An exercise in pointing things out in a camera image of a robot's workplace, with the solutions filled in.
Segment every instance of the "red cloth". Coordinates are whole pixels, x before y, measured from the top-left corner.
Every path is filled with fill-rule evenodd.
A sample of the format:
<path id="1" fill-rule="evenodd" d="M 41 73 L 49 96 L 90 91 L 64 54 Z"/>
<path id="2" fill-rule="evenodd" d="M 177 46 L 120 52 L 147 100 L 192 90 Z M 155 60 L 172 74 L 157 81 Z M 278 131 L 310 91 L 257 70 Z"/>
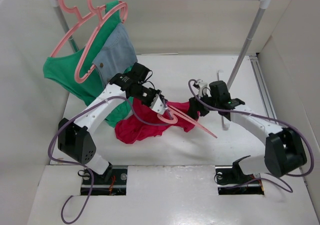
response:
<path id="1" fill-rule="evenodd" d="M 187 113 L 189 109 L 189 102 L 179 103 L 179 102 L 168 102 L 167 105 L 171 105 L 181 112 Z M 142 105 L 141 101 L 138 99 L 133 99 L 133 109 L 136 114 L 145 122 L 153 124 L 164 123 L 157 117 L 157 113 L 152 111 L 149 107 Z M 125 144 L 133 144 L 136 140 L 141 141 L 148 137 L 161 136 L 162 133 L 171 126 L 178 126 L 183 128 L 185 132 L 189 132 L 195 127 L 192 123 L 178 117 L 178 122 L 176 124 L 170 124 L 167 126 L 152 126 L 147 125 L 139 121 L 135 115 L 131 115 L 126 120 L 119 121 L 115 126 L 115 136 L 120 141 Z"/>

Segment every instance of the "hanger hook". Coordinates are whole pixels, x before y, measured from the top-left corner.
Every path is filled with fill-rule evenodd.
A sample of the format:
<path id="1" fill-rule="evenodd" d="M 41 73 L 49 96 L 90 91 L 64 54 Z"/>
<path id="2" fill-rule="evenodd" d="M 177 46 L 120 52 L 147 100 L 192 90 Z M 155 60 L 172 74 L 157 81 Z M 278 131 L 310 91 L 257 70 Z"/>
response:
<path id="1" fill-rule="evenodd" d="M 69 14 L 75 14 L 76 18 L 78 19 L 79 22 L 81 20 L 83 20 L 83 17 L 81 16 L 77 6 L 67 7 L 65 5 L 65 0 L 58 0 L 58 1 L 59 1 L 59 5 L 62 8 L 62 10 L 64 10 L 66 13 L 69 13 Z"/>
<path id="2" fill-rule="evenodd" d="M 88 5 L 88 8 L 89 8 L 90 12 L 92 12 L 93 14 L 97 14 L 97 16 L 99 18 L 99 22 L 101 23 L 103 21 L 103 19 L 102 19 L 100 8 L 99 7 L 94 7 L 93 4 L 92 4 L 92 0 L 86 0 L 86 3 Z"/>

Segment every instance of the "clothes hanger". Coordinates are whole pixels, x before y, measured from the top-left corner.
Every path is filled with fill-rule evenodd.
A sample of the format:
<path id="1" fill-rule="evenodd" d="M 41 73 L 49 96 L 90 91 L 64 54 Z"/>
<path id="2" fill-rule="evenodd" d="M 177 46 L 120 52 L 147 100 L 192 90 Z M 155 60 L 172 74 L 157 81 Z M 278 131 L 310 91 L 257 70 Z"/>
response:
<path id="1" fill-rule="evenodd" d="M 72 28 L 70 28 L 70 30 L 60 40 L 60 42 L 58 43 L 58 45 L 55 47 L 55 49 L 53 50 L 53 52 L 50 55 L 50 57 L 52 57 L 52 58 L 57 56 L 58 52 L 65 45 L 66 41 L 68 41 L 68 39 L 71 37 L 71 35 L 73 35 L 79 27 L 81 27 L 89 19 L 91 19 L 92 17 L 97 15 L 97 10 L 100 11 L 100 15 L 101 15 L 101 12 L 106 9 L 106 5 L 102 5 L 102 6 L 97 7 L 95 9 L 95 12 L 91 11 L 87 15 L 82 17 L 77 6 L 74 6 L 71 8 L 67 7 L 65 5 L 65 0 L 58 0 L 58 2 L 59 2 L 59 5 L 63 11 L 65 11 L 66 13 L 69 13 L 69 14 L 75 14 L 78 22 Z M 120 18 L 121 18 L 122 23 L 124 23 L 127 19 L 127 16 L 128 16 L 128 5 L 126 2 L 119 1 L 119 4 L 114 6 L 107 14 L 109 14 L 111 16 L 112 14 L 114 14 L 118 10 L 121 10 Z"/>
<path id="2" fill-rule="evenodd" d="M 184 112 L 180 111 L 179 109 L 175 108 L 174 106 L 168 105 L 168 110 L 169 110 L 169 113 L 170 113 L 172 119 L 166 119 L 159 113 L 157 114 L 158 119 L 160 119 L 161 121 L 163 121 L 167 124 L 176 124 L 178 122 L 178 118 L 177 118 L 177 116 L 178 116 L 178 117 L 188 121 L 189 123 L 195 125 L 196 127 L 202 129 L 203 131 L 207 132 L 208 134 L 210 134 L 214 138 L 216 138 L 216 139 L 218 138 L 216 135 L 214 135 L 207 128 L 205 128 L 200 123 L 198 123 L 196 120 L 192 119 L 190 116 L 188 116 Z"/>
<path id="3" fill-rule="evenodd" d="M 121 2 L 117 6 L 113 7 L 103 17 L 102 17 L 100 8 L 99 7 L 94 8 L 94 6 L 92 4 L 92 0 L 86 0 L 86 2 L 89 7 L 89 10 L 92 13 L 97 14 L 97 16 L 99 18 L 99 23 L 98 23 L 98 26 L 94 29 L 93 33 L 91 34 L 91 37 L 89 38 L 89 40 L 84 48 L 84 51 L 81 55 L 81 58 L 78 62 L 78 65 L 76 66 L 76 69 L 75 69 L 74 80 L 79 84 L 83 83 L 96 68 L 96 66 L 93 64 L 91 66 L 91 68 L 88 70 L 88 72 L 83 77 L 80 77 L 80 70 L 82 68 L 82 65 L 83 65 L 85 58 L 88 54 L 88 51 L 89 51 L 94 39 L 96 38 L 98 32 L 100 31 L 102 25 L 119 9 L 124 9 L 124 11 L 121 12 L 121 14 L 124 16 L 123 23 L 126 21 L 127 16 L 128 16 L 128 5 L 126 2 Z"/>

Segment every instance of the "white table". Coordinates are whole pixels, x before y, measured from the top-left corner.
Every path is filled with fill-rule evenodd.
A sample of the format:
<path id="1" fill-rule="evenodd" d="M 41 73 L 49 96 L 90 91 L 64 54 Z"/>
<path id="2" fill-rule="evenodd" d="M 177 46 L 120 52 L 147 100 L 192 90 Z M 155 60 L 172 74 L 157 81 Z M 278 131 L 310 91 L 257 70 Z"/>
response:
<path id="1" fill-rule="evenodd" d="M 233 55 L 141 55 L 138 61 L 153 70 L 151 81 L 162 90 L 166 99 L 187 102 L 192 94 L 189 79 L 217 80 L 218 70 L 224 71 L 227 81 L 237 56 Z M 246 102 L 254 111 L 265 114 L 249 57 L 246 56 L 231 87 L 233 98 Z M 64 117 L 70 119 L 86 108 L 70 94 Z M 264 146 L 251 133 L 237 124 L 228 131 L 222 129 L 221 116 L 211 112 L 199 122 L 218 136 L 214 139 L 200 129 L 186 133 L 179 127 L 170 127 L 162 136 L 150 137 L 132 145 L 116 139 L 115 131 L 103 122 L 92 136 L 97 152 L 114 165 L 225 165 L 246 155 L 264 153 Z M 55 146 L 53 156 L 70 160 Z"/>
<path id="2" fill-rule="evenodd" d="M 138 60 L 152 69 L 152 82 L 170 101 L 185 102 L 191 94 L 187 82 L 201 78 L 217 80 L 217 71 L 228 78 L 237 56 L 146 55 Z M 254 111 L 265 114 L 256 79 L 245 57 L 231 88 L 233 98 L 244 100 Z M 68 119 L 85 108 L 69 96 L 64 116 Z M 126 196 L 92 196 L 76 225 L 317 225 L 318 220 L 302 178 L 284 176 L 293 188 L 287 193 L 263 182 L 265 195 L 218 195 L 214 165 L 230 165 L 245 155 L 264 152 L 252 134 L 231 123 L 224 131 L 221 118 L 211 112 L 199 122 L 218 136 L 202 130 L 185 133 L 170 127 L 162 136 L 133 145 L 116 140 L 113 128 L 103 122 L 93 135 L 98 152 L 114 165 L 128 167 Z M 70 158 L 57 148 L 56 158 Z M 28 225 L 62 225 L 73 220 L 85 196 L 79 196 L 80 166 L 46 166 L 32 206 Z"/>

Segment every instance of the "green garment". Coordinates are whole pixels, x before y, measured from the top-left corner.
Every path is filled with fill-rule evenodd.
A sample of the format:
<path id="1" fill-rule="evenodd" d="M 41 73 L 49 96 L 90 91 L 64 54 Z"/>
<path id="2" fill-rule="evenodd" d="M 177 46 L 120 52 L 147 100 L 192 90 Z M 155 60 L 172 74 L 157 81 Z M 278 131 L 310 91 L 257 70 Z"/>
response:
<path id="1" fill-rule="evenodd" d="M 118 3 L 117 0 L 107 3 L 105 12 L 112 9 Z M 93 60 L 102 49 L 109 35 L 120 22 L 119 11 L 117 11 L 103 24 L 84 60 L 80 71 L 80 77 L 83 77 L 83 75 L 91 68 Z M 84 48 L 69 56 L 48 57 L 43 65 L 43 74 L 46 79 L 57 82 L 70 93 L 83 100 L 85 105 L 88 106 L 102 93 L 104 87 L 96 70 L 94 70 L 83 83 L 77 83 L 75 81 L 75 70 L 83 51 Z M 124 72 L 130 71 L 131 68 L 132 67 L 128 67 Z M 117 122 L 128 115 L 130 110 L 130 105 L 125 101 L 117 106 L 106 117 L 106 122 L 114 128 Z"/>

